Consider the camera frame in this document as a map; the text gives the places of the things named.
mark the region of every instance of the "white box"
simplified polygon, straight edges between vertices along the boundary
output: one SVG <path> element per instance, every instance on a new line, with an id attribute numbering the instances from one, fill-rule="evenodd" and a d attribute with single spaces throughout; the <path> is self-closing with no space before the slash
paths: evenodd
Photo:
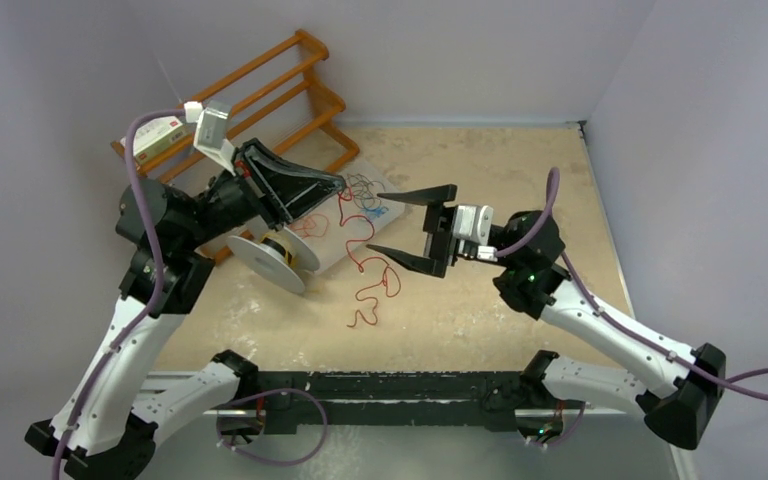
<path id="1" fill-rule="evenodd" d="M 159 155 L 187 134 L 187 128 L 177 117 L 156 118 L 137 130 L 134 138 L 134 160 L 138 165 Z M 120 140 L 125 145 L 125 137 Z"/>

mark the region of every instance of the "wooden rack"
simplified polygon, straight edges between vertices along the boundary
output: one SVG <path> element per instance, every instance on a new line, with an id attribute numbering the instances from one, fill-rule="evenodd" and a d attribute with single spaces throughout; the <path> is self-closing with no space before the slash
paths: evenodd
<path id="1" fill-rule="evenodd" d="M 284 40 L 259 57 L 229 73 L 213 85 L 205 88 L 197 95 L 194 95 L 190 100 L 204 102 L 225 88 L 228 88 L 228 86 L 239 81 L 244 76 L 250 74 L 257 68 L 263 66 L 273 58 L 296 46 L 301 48 L 303 52 L 300 62 L 293 68 L 284 72 L 279 77 L 264 85 L 256 92 L 234 104 L 231 107 L 231 117 L 239 115 L 240 112 L 251 107 L 259 100 L 274 92 L 290 80 L 301 76 L 301 81 L 294 87 L 290 88 L 286 92 L 282 93 L 261 107 L 249 117 L 242 120 L 237 125 L 230 128 L 228 130 L 227 136 L 229 139 L 233 139 L 234 137 L 242 134 L 246 129 L 251 128 L 257 122 L 262 120 L 273 111 L 277 110 L 280 106 L 284 105 L 292 98 L 296 97 L 302 92 L 306 92 L 308 102 L 314 114 L 313 120 L 293 132 L 289 137 L 287 137 L 278 145 L 271 146 L 270 148 L 277 155 L 283 155 L 293 145 L 296 145 L 302 139 L 319 129 L 346 149 L 346 151 L 339 158 L 337 158 L 334 162 L 325 168 L 326 171 L 335 173 L 340 170 L 343 165 L 355 158 L 360 152 L 360 148 L 358 148 L 357 143 L 346 136 L 346 134 L 340 131 L 340 129 L 337 128 L 337 126 L 334 124 L 334 117 L 346 109 L 346 103 L 336 93 L 325 87 L 325 85 L 323 85 L 320 81 L 319 76 L 316 74 L 315 65 L 316 63 L 328 58 L 328 48 L 316 37 L 307 33 L 306 31 L 297 30 L 292 37 Z M 183 108 L 183 104 L 178 105 L 178 108 Z M 192 143 L 192 134 L 183 137 L 181 140 L 177 141 L 174 145 L 170 146 L 156 157 L 142 165 L 138 165 L 137 172 L 143 176 L 148 175 L 152 170 L 168 162 L 176 155 L 184 151 L 186 148 L 191 146 Z M 111 142 L 110 145 L 120 157 L 124 157 L 125 148 L 119 141 Z M 174 165 L 172 168 L 163 172 L 157 177 L 157 179 L 161 182 L 167 183 L 178 175 L 187 171 L 189 168 L 204 158 L 205 157 L 201 154 L 201 152 L 195 152 L 182 160 L 180 163 Z M 248 235 L 248 232 L 243 232 L 243 236 L 251 238 L 251 236 Z M 212 257 L 217 264 L 221 263 L 231 255 L 231 250 L 227 246 L 223 247 L 215 254 L 210 252 L 209 249 L 205 246 L 202 246 L 201 250 L 205 255 Z"/>

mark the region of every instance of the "gray wall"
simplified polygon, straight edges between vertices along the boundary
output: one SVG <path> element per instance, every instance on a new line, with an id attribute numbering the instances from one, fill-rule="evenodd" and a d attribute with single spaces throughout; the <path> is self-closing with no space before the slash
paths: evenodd
<path id="1" fill-rule="evenodd" d="M 45 478 L 22 442 L 80 379 L 131 248 L 108 142 L 175 104 L 124 0 L 0 0 L 0 478 Z"/>
<path id="2" fill-rule="evenodd" d="M 129 1 L 183 96 L 301 27 L 331 51 L 341 121 L 445 123 L 587 118 L 654 3 Z"/>
<path id="3" fill-rule="evenodd" d="M 659 1 L 587 135 L 638 318 L 768 366 L 768 2 Z M 696 459 L 768 478 L 768 404 L 726 394 Z"/>

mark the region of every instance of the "table surface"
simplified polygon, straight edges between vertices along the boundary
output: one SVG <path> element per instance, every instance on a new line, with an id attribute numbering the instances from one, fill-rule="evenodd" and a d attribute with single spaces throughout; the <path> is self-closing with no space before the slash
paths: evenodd
<path id="1" fill-rule="evenodd" d="M 460 203 L 491 205 L 495 223 L 515 211 L 542 208 L 546 175 L 561 172 L 554 216 L 567 252 L 590 289 L 628 312 L 619 264 L 577 128 L 348 128 L 359 158 L 406 191 L 446 183 Z M 339 149 L 312 137 L 284 157 L 324 167 Z M 404 215 L 375 243 L 421 253 L 424 209 Z M 361 247 L 362 259 L 374 252 Z M 460 261 L 446 278 L 395 270 L 401 293 L 383 297 L 375 326 L 349 328 L 371 301 L 354 292 L 380 280 L 381 266 L 363 274 L 344 258 L 308 281 L 301 296 L 258 277 L 239 260 L 217 267 L 198 304 L 172 336 L 155 368 L 200 370 L 217 352 L 232 349 L 262 370 L 519 370 L 538 349 L 613 365 L 576 337 L 517 314 L 501 301 L 491 279 L 499 269 Z"/>

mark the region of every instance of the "beige tabletop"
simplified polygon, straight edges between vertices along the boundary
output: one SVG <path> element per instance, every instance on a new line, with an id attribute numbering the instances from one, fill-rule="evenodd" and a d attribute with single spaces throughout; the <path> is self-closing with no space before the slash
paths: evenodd
<path id="1" fill-rule="evenodd" d="M 397 188 L 458 185 L 457 201 L 491 205 L 495 223 L 515 211 L 542 208 L 546 174 L 561 171 L 554 209 L 567 252 L 591 290 L 628 312 L 616 255 L 588 157 L 573 128 L 350 128 L 360 158 Z M 333 147 L 306 142 L 290 161 L 324 166 Z M 376 235 L 375 243 L 421 253 L 424 209 L 408 207 Z M 359 258 L 373 252 L 361 247 Z M 361 274 L 348 259 L 309 280 L 302 295 L 281 290 L 231 258 L 217 267 L 197 306 L 161 353 L 158 370 L 199 370 L 232 349 L 262 370 L 518 370 L 538 349 L 612 365 L 572 335 L 517 314 L 491 282 L 497 267 L 459 261 L 446 278 L 394 267 L 402 281 L 382 298 L 379 323 L 353 322 L 372 302 L 354 292 L 380 278 L 378 265 Z"/>

